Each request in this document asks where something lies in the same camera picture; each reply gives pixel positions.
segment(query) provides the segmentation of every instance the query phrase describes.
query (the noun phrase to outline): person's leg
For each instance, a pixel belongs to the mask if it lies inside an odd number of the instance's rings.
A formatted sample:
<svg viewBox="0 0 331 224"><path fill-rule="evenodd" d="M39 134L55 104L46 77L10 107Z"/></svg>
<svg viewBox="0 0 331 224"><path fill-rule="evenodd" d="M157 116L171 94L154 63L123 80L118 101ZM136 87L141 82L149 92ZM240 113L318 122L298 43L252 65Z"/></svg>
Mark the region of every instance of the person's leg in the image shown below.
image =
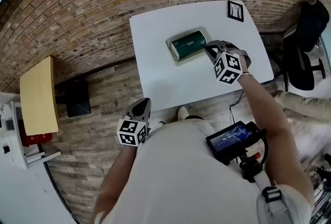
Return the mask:
<svg viewBox="0 0 331 224"><path fill-rule="evenodd" d="M184 106L181 106L178 110L178 121L187 120L187 119L202 119L201 117L197 115L190 115L187 108Z"/></svg>

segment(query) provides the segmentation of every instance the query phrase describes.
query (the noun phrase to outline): person's right arm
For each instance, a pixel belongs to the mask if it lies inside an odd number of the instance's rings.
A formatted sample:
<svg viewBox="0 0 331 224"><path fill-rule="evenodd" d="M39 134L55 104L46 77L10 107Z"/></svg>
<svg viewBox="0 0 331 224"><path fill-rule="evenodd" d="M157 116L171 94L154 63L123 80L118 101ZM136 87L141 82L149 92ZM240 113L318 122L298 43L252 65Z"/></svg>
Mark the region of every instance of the person's right arm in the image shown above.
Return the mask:
<svg viewBox="0 0 331 224"><path fill-rule="evenodd" d="M238 82L245 91L257 126L267 130L269 151L265 170L272 185L289 185L313 205L313 186L301 167L294 136L285 114L254 77L242 75Z"/></svg>

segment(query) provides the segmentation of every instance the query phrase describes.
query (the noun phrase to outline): person's left arm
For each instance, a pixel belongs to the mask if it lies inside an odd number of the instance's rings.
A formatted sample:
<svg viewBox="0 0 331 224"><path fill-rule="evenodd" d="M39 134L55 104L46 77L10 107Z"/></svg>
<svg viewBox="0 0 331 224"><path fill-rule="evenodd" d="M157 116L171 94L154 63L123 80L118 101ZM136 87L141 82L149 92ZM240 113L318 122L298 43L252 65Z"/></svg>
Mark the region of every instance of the person's left arm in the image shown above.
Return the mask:
<svg viewBox="0 0 331 224"><path fill-rule="evenodd" d="M101 218L103 220L113 209L128 182L136 154L137 147L124 146L115 159L100 186L97 202L91 216L92 224L94 224L95 218L100 212L104 212Z"/></svg>

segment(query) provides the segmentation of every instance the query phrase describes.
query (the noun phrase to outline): green container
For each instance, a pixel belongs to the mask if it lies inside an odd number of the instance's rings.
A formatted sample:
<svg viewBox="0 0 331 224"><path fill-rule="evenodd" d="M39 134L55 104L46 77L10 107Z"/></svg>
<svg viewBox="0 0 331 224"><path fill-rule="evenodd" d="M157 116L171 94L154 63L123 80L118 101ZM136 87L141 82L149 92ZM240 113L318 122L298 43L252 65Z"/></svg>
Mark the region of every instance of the green container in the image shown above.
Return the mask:
<svg viewBox="0 0 331 224"><path fill-rule="evenodd" d="M201 31L184 36L171 42L171 51L176 61L182 61L188 57L203 52L206 38Z"/></svg>

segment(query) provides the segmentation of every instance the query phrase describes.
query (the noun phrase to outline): device screen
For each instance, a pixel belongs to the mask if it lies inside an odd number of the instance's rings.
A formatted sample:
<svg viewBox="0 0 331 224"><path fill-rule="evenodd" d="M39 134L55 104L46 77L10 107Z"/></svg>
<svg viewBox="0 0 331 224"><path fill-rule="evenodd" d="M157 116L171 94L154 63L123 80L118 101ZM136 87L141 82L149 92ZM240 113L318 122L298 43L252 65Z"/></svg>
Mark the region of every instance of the device screen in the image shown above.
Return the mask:
<svg viewBox="0 0 331 224"><path fill-rule="evenodd" d="M245 141L252 133L242 125L236 126L210 140L216 151L221 151L234 143Z"/></svg>

